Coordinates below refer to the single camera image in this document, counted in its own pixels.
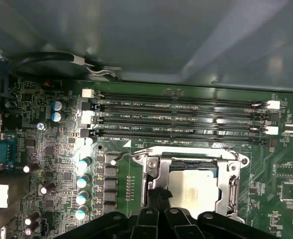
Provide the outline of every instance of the black cable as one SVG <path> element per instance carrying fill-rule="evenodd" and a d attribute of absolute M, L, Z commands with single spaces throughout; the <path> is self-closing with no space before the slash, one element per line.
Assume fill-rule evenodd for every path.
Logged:
<path fill-rule="evenodd" d="M 20 69 L 31 63 L 45 62 L 45 61 L 65 61 L 65 62 L 71 62 L 71 63 L 77 64 L 77 65 L 83 65 L 86 68 L 89 67 L 93 71 L 103 70 L 102 66 L 99 65 L 98 63 L 91 61 L 89 59 L 75 56 L 73 54 L 62 53 L 62 52 L 37 52 L 37 53 L 30 53 L 18 58 L 14 58 L 9 64 L 8 71 L 11 75 L 15 77 L 37 77 L 32 74 L 21 72 Z M 107 78 L 109 81 L 119 81 L 117 77 L 111 74 L 105 74 L 103 76 Z"/>

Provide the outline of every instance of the cable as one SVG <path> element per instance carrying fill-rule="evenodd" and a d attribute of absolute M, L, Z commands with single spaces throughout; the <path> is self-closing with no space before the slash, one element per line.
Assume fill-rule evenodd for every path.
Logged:
<path fill-rule="evenodd" d="M 28 73 L 22 73 L 20 68 L 31 63 L 44 61 L 68 61 L 77 65 L 85 66 L 89 73 L 94 76 L 103 76 L 109 81 L 120 81 L 113 71 L 104 69 L 98 63 L 83 57 L 62 52 L 37 52 L 15 58 L 9 64 L 9 73 L 15 77 L 35 77 Z"/>

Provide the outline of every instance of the electrolytic capacitor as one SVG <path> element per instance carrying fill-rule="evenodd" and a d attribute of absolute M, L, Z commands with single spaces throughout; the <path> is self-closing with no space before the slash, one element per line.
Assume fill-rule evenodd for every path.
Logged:
<path fill-rule="evenodd" d="M 7 101 L 6 103 L 5 103 L 5 107 L 7 108 L 7 109 L 16 109 L 17 108 L 17 103 L 16 102 L 13 102 L 13 101 Z"/>
<path fill-rule="evenodd" d="M 85 188 L 87 184 L 90 182 L 90 177 L 86 174 L 82 175 L 77 180 L 77 187 L 78 188 Z"/>
<path fill-rule="evenodd" d="M 24 166 L 23 171 L 25 173 L 31 173 L 31 172 L 37 171 L 39 168 L 40 168 L 39 163 L 33 162 L 29 165 Z"/>
<path fill-rule="evenodd" d="M 33 221 L 37 220 L 40 217 L 40 213 L 35 211 L 29 217 L 25 219 L 25 224 L 29 226 Z"/>
<path fill-rule="evenodd" d="M 51 120 L 53 122 L 58 122 L 58 123 L 61 123 L 63 122 L 64 120 L 66 119 L 66 116 L 63 112 L 54 112 L 52 115 L 51 115 Z"/>
<path fill-rule="evenodd" d="M 37 227 L 40 225 L 39 221 L 33 221 L 25 230 L 24 234 L 26 236 L 30 236 L 31 234 L 34 233 L 34 231 L 37 229 Z"/>
<path fill-rule="evenodd" d="M 78 163 L 78 171 L 79 172 L 84 172 L 86 168 L 92 163 L 92 159 L 90 157 L 85 157 L 81 159 Z"/>
<path fill-rule="evenodd" d="M 87 213 L 88 213 L 88 207 L 85 205 L 81 205 L 76 211 L 75 217 L 78 220 L 83 220 L 86 217 Z"/>
<path fill-rule="evenodd" d="M 86 191 L 81 191 L 76 197 L 76 203 L 78 205 L 83 205 L 89 199 L 89 194 Z"/>
<path fill-rule="evenodd" d="M 40 189 L 40 192 L 44 195 L 47 192 L 51 192 L 52 190 L 54 190 L 56 188 L 56 184 L 54 182 L 50 182 L 48 184 L 46 184 L 45 186 L 43 186 Z"/>
<path fill-rule="evenodd" d="M 66 108 L 66 104 L 61 101 L 54 101 L 51 104 L 51 107 L 54 111 L 64 111 Z"/>

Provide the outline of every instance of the green circuit board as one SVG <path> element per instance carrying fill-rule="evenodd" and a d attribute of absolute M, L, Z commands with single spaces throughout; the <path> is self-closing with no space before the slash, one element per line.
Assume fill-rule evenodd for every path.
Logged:
<path fill-rule="evenodd" d="M 82 98 L 82 89 L 94 89 L 102 93 L 127 94 L 133 96 L 161 97 L 172 99 L 178 105 L 179 99 L 215 99 L 225 101 L 266 102 L 280 101 L 280 110 L 273 114 L 271 124 L 279 128 L 278 135 L 262 134 L 266 143 L 248 141 L 213 142 L 204 139 L 162 139 L 153 136 L 102 135 L 88 144 L 80 137 L 80 105 L 88 99 Z M 17 108 L 12 111 L 22 114 L 22 130 L 17 132 L 17 160 L 15 170 L 33 160 L 37 160 L 41 170 L 30 176 L 30 194 L 21 202 L 18 216 L 18 238 L 23 238 L 24 218 L 33 211 L 41 213 L 41 226 L 34 238 L 54 238 L 89 220 L 103 214 L 103 188 L 105 155 L 115 152 L 135 152 L 155 145 L 179 147 L 231 147 L 250 158 L 248 167 L 242 169 L 240 180 L 238 215 L 246 224 L 269 232 L 277 237 L 293 239 L 293 94 L 233 89 L 200 88 L 137 83 L 102 83 L 89 81 L 51 81 L 35 83 L 17 80 L 10 90 L 17 94 Z M 66 104 L 64 122 L 53 122 L 51 104 L 61 101 Z M 131 100 L 137 109 L 138 102 Z M 38 130 L 36 125 L 43 122 L 46 130 Z M 226 136 L 232 138 L 261 137 L 260 133 L 231 131 Z M 90 156 L 93 163 L 87 168 L 92 181 L 85 188 L 90 194 L 86 203 L 88 213 L 84 220 L 74 217 L 78 206 L 75 197 L 79 193 L 76 180 L 79 174 L 76 162 Z M 124 158 L 118 165 L 116 210 L 130 215 L 140 209 L 142 168 Z M 40 195 L 38 187 L 43 182 L 56 182 L 56 189 L 48 195 Z"/>

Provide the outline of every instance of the white connector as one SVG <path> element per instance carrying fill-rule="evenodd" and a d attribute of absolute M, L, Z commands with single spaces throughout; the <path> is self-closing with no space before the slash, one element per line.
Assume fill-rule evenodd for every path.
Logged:
<path fill-rule="evenodd" d="M 269 135 L 278 135 L 279 134 L 279 127 L 266 126 L 265 129 L 266 129 L 265 134 L 269 134 Z"/>
<path fill-rule="evenodd" d="M 95 91 L 92 89 L 82 89 L 82 97 L 83 98 L 94 98 Z"/>
<path fill-rule="evenodd" d="M 81 123 L 91 124 L 92 116 L 94 115 L 95 113 L 93 111 L 82 111 Z"/>
<path fill-rule="evenodd" d="M 280 101 L 267 101 L 266 108 L 269 110 L 280 110 Z"/>

